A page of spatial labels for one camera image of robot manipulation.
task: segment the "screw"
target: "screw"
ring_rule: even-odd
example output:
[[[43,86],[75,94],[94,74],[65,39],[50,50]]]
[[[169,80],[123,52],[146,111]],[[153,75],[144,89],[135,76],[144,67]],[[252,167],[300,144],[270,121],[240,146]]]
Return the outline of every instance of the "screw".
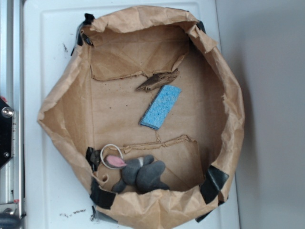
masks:
[[[1,111],[1,113],[2,113],[2,116],[5,118],[11,118],[14,115],[13,109],[11,109],[8,106],[4,107]]]
[[[5,209],[3,213],[14,215],[14,211],[10,208]]]
[[[4,155],[5,158],[8,158],[10,156],[10,153],[9,152],[5,152],[3,155]]]

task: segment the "stuffed bunny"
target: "stuffed bunny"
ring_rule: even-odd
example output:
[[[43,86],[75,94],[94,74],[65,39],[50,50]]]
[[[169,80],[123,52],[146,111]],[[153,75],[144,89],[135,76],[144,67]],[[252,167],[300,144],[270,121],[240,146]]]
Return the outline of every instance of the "stuffed bunny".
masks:
[[[122,178],[113,186],[112,191],[117,193],[123,192],[127,185],[136,186],[142,193],[156,189],[168,190],[169,187],[160,180],[160,176],[165,170],[164,162],[153,161],[152,155],[127,161],[117,156],[107,156],[106,164],[122,169]]]

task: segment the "metal frame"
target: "metal frame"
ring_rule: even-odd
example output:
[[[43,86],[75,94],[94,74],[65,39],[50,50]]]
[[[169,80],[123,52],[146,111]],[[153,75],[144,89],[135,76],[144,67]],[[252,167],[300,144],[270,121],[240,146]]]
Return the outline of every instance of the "metal frame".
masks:
[[[0,170],[0,204],[15,203],[15,215],[23,218],[23,4],[24,0],[0,0],[0,95],[13,108],[13,158]]]

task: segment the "sponge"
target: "sponge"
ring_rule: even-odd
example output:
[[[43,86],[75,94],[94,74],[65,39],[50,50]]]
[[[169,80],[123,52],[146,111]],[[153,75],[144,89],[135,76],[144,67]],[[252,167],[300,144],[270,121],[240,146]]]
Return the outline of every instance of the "sponge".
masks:
[[[140,124],[159,130],[181,92],[179,87],[164,85],[143,115]]]

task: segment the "plush rabbit ear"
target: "plush rabbit ear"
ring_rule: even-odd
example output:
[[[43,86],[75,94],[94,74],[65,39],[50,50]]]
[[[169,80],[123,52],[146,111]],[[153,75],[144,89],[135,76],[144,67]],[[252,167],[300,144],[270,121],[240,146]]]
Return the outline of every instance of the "plush rabbit ear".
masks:
[[[112,155],[106,157],[106,164],[114,168],[124,168],[127,165],[123,159]]]

